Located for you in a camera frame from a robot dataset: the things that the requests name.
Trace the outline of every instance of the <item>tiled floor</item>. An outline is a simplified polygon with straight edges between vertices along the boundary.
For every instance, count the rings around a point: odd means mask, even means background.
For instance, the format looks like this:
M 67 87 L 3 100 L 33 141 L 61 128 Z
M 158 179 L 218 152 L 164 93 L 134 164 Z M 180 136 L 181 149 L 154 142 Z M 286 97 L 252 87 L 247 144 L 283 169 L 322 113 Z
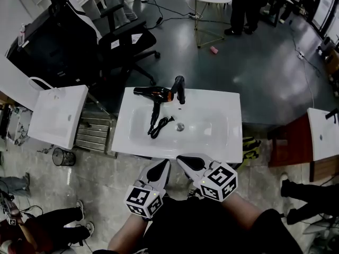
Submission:
M 75 206 L 77 199 L 85 205 L 86 219 L 93 221 L 96 230 L 88 239 L 92 250 L 103 248 L 123 225 L 129 215 L 122 200 L 128 185 L 134 183 L 140 171 L 150 160 L 118 154 L 117 159 L 77 151 L 73 167 L 56 167 L 50 155 L 31 152 L 12 144 L 4 153 L 4 166 L 0 175 L 22 176 L 31 174 L 31 205 L 39 205 L 45 212 Z M 282 212 L 283 201 L 279 193 L 279 177 L 287 171 L 294 182 L 308 183 L 308 164 L 268 168 L 270 143 L 263 140 L 260 157 L 239 171 L 238 192 L 261 209 L 274 208 Z M 185 199 L 188 179 L 175 162 L 167 192 L 175 199 Z M 21 209 L 28 207 L 26 198 L 16 200 Z M 296 208 L 302 204 L 292 201 Z M 312 236 L 302 235 L 306 224 L 298 223 L 288 229 L 303 250 Z M 87 247 L 75 248 L 77 253 L 89 253 Z

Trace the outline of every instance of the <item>black pants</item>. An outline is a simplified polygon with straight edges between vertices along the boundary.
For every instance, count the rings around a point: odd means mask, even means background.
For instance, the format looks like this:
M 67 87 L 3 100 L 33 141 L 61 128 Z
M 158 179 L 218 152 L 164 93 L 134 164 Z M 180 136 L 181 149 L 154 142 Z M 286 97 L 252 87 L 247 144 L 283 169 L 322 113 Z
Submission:
M 50 235 L 53 248 L 61 249 L 67 247 L 70 243 L 78 243 L 90 236 L 90 232 L 84 226 L 64 228 L 65 225 L 81 219 L 82 213 L 79 208 L 69 208 L 43 214 L 38 216 L 36 221 Z
M 256 30 L 259 21 L 259 11 L 262 0 L 232 0 L 231 25 L 234 32 L 242 32 L 244 18 L 251 30 Z
M 272 5 L 271 8 L 270 8 L 270 15 L 276 15 L 278 13 L 279 9 L 281 9 L 284 6 L 284 4 L 286 4 L 285 11 L 280 16 L 280 19 L 285 21 L 290 16 L 294 7 L 299 4 L 299 2 L 297 2 L 297 1 L 294 1 L 294 0 L 291 0 L 291 1 L 294 4 L 286 2 L 285 0 L 277 0 L 277 2 L 274 5 Z
M 287 215 L 287 223 L 295 224 L 319 213 L 336 216 L 339 214 L 337 201 L 339 184 L 331 186 L 304 185 L 284 180 L 281 195 L 307 202 L 300 209 L 292 209 Z

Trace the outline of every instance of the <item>wire mesh trash can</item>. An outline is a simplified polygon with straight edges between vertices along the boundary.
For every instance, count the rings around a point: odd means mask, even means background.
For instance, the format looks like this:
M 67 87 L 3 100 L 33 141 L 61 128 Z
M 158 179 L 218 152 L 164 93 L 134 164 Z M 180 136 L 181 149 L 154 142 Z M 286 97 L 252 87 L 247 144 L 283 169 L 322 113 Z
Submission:
M 62 150 L 61 148 L 56 148 L 53 151 L 53 163 L 56 166 L 66 166 L 71 167 L 75 164 L 75 154 L 71 151 Z

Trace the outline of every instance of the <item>black hair dryer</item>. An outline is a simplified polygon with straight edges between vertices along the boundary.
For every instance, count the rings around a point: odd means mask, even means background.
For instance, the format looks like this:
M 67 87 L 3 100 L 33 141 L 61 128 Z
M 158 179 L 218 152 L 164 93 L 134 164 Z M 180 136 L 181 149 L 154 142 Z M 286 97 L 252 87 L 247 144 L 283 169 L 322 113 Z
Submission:
M 142 95 L 150 98 L 154 102 L 150 128 L 147 132 L 147 134 L 150 134 L 159 118 L 161 103 L 171 102 L 174 99 L 174 94 L 176 93 L 178 93 L 177 99 L 180 104 L 185 103 L 185 79 L 183 76 L 177 76 L 171 90 L 165 87 L 136 87 L 133 90 L 133 93 L 135 95 Z

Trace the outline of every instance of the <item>coiled black cord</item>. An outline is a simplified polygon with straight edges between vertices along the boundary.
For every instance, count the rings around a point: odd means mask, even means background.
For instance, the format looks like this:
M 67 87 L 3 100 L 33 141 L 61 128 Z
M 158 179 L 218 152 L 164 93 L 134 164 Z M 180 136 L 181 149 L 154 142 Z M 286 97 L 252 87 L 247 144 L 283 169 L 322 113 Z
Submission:
M 160 130 L 161 130 L 163 127 L 165 127 L 165 126 L 168 124 L 168 122 L 170 122 L 170 121 L 174 121 L 174 118 L 173 118 L 172 116 L 171 116 L 170 119 L 168 119 L 167 117 L 162 118 L 162 119 L 159 121 L 159 124 L 158 124 L 157 128 L 154 128 L 154 129 L 151 131 L 150 137 L 153 138 L 153 139 L 157 138 L 158 135 L 159 135 L 159 133 L 160 133 Z

